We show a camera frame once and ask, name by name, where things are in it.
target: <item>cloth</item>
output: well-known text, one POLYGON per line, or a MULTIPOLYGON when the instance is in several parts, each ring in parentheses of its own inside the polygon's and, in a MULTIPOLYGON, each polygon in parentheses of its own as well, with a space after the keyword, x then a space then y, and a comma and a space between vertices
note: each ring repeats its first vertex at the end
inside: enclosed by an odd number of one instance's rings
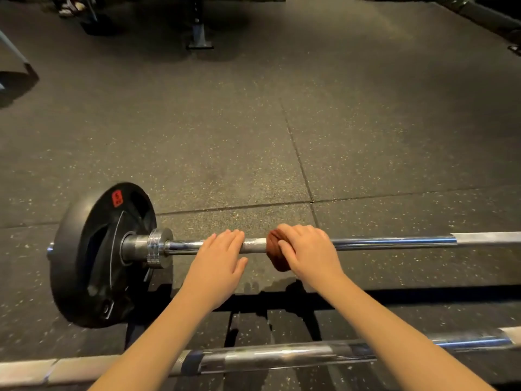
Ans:
POLYGON ((268 258, 271 263, 273 263, 275 269, 279 272, 287 272, 291 269, 279 247, 279 240, 284 240, 291 244, 288 237, 281 230, 270 230, 266 237, 266 255, 268 255, 268 258))

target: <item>gym floor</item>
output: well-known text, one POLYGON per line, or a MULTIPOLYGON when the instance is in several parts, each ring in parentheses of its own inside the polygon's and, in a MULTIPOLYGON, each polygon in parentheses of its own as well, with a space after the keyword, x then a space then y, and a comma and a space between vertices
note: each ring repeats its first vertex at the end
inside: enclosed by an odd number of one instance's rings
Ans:
MULTIPOLYGON (((141 185, 179 239, 226 228, 262 237, 280 222, 332 237, 521 229, 521 59, 472 22, 422 2, 216 1, 206 3, 215 50, 190 53, 173 0, 107 14, 124 31, 89 37, 38 4, 0 2, 1 30, 39 75, 20 74, 0 46, 0 361, 122 351, 125 326, 80 329, 59 315, 45 258, 69 201, 108 181, 141 185)), ((435 333, 521 325, 520 254, 341 260, 435 333)), ((174 260, 174 290, 191 260, 174 260)), ((156 272, 152 289, 171 283, 171 270, 156 272)), ((189 348, 355 337, 264 255, 250 256, 237 295, 189 348)), ((518 352, 459 358, 498 389, 520 387, 518 352)), ((397 386, 375 363, 171 379, 164 389, 317 388, 397 386)))

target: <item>person's left hand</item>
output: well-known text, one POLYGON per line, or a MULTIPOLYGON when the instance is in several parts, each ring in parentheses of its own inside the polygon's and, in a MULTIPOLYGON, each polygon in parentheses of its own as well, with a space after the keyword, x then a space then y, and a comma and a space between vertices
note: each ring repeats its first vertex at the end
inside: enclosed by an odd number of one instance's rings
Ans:
POLYGON ((239 284, 247 258, 240 258, 244 232, 226 230, 208 237, 195 257, 181 291, 195 298, 208 311, 218 308, 239 284))

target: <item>person's left arm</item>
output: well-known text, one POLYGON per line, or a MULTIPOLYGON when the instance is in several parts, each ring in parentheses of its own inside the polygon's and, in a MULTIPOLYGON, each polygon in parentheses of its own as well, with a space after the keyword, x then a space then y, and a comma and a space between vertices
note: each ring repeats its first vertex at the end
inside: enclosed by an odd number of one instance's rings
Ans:
POLYGON ((89 390, 158 390, 202 319, 237 288, 247 263, 238 260, 243 242, 238 230, 206 239, 172 302, 89 390))

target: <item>hand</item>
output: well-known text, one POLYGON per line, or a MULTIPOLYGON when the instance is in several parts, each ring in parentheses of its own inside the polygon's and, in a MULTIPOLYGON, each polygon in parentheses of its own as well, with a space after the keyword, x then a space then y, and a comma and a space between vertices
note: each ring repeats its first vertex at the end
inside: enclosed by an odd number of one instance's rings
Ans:
POLYGON ((291 270, 303 281, 320 292, 328 283, 339 276, 345 277, 336 249, 329 236, 311 225, 289 226, 280 224, 280 229, 291 244, 279 241, 279 247, 291 270))
POLYGON ((218 308, 239 284, 247 258, 237 259, 244 232, 226 230, 208 237, 195 256, 181 290, 208 311, 218 308))

